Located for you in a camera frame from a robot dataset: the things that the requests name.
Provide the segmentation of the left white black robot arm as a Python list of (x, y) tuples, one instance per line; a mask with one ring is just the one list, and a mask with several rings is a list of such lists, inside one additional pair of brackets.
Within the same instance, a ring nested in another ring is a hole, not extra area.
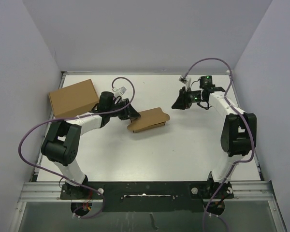
[(99, 102), (87, 113), (73, 120), (61, 120), (51, 123), (42, 144), (41, 153), (53, 162), (71, 185), (72, 194), (82, 199), (88, 194), (87, 176), (81, 171), (76, 156), (80, 137), (92, 130), (103, 128), (112, 117), (120, 120), (141, 117), (130, 104), (129, 99), (122, 99), (112, 92), (104, 91)]

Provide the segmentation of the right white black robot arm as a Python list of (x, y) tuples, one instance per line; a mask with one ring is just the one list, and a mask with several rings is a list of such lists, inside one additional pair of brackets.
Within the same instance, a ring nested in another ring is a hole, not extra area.
[(243, 158), (251, 154), (256, 146), (257, 117), (236, 106), (227, 96), (227, 91), (213, 84), (212, 76), (206, 75), (198, 79), (199, 89), (191, 89), (191, 79), (181, 76), (179, 81), (184, 84), (172, 109), (186, 110), (194, 103), (208, 110), (214, 108), (223, 118), (224, 124), (220, 137), (222, 155), (220, 161), (210, 172), (205, 192), (214, 198), (222, 193), (223, 188), (231, 193), (227, 183), (235, 168), (243, 162)]

